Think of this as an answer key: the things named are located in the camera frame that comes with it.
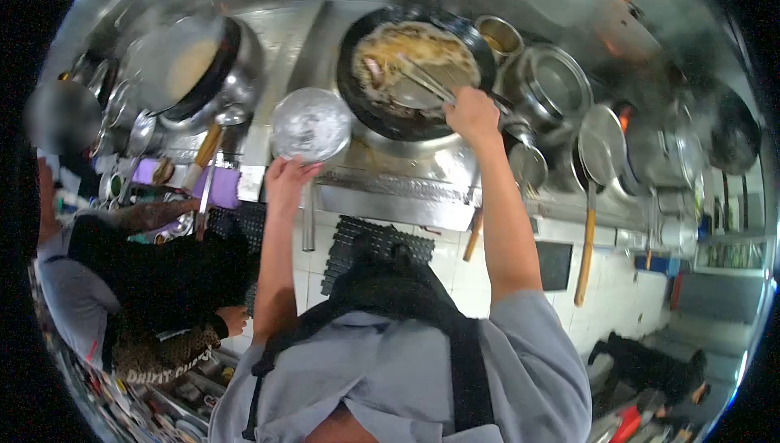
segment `wok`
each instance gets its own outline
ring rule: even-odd
[[[352,71],[353,54],[359,41],[380,25],[389,22],[425,22],[452,33],[465,44],[477,63],[481,76],[477,87],[485,92],[493,88],[496,64],[488,43],[470,20],[444,11],[440,0],[433,1],[419,0],[404,6],[372,11],[352,24],[342,40],[336,68],[338,92],[361,123],[385,138],[420,142],[450,136],[454,131],[443,119],[425,117],[419,111],[409,110],[407,117],[394,115],[388,108],[373,103],[366,95]]]

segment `rubber floor mat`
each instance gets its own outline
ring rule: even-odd
[[[353,239],[365,233],[373,253],[389,258],[395,243],[406,243],[412,255],[412,262],[427,265],[434,254],[434,241],[420,236],[401,233],[394,226],[380,226],[356,217],[341,216],[336,225],[334,242],[328,254],[325,279],[322,281],[322,295],[330,295],[336,278],[349,270],[353,263]]]

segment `hand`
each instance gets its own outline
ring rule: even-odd
[[[301,167],[300,155],[287,161],[276,157],[265,173],[265,194],[268,201],[268,217],[292,222],[300,204],[300,190],[315,175],[322,164]]]
[[[241,334],[249,319],[246,306],[221,307],[217,310],[217,315],[228,326],[229,337]]]
[[[493,99],[473,87],[457,87],[453,93],[457,99],[455,106],[443,106],[447,124],[463,136],[475,152],[501,143],[499,113]]]

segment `noodles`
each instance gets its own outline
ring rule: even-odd
[[[397,106],[388,92],[403,77],[399,70],[398,53],[405,54],[418,65],[456,66],[463,69],[472,86],[480,82],[479,68],[473,55],[453,34],[430,23],[385,23],[358,42],[352,70],[366,95],[378,104],[385,104],[394,114],[410,115],[409,110],[395,109]],[[376,71],[372,75],[367,61],[377,63],[381,69],[381,80],[376,79]],[[431,111],[437,115],[440,110]]]

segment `wooden handle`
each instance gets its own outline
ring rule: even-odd
[[[463,261],[471,261],[471,254],[474,253],[474,247],[477,246],[477,240],[480,238],[480,232],[482,231],[482,208],[478,207],[474,211],[473,224],[471,226],[471,236],[469,237],[469,243],[466,243],[466,251],[463,252]]]
[[[199,165],[200,168],[206,168],[209,160],[211,160],[211,157],[214,155],[215,148],[217,147],[217,138],[219,138],[221,131],[220,126],[216,123],[212,123],[211,126],[208,127],[206,138],[203,140],[203,143],[200,144],[197,156],[195,156],[195,164]]]
[[[574,293],[574,306],[580,307],[585,303],[585,290],[590,275],[590,257],[593,255],[593,235],[596,233],[596,210],[588,208],[585,221],[585,244],[583,245],[583,259],[580,263],[580,277],[577,279],[577,291]]]

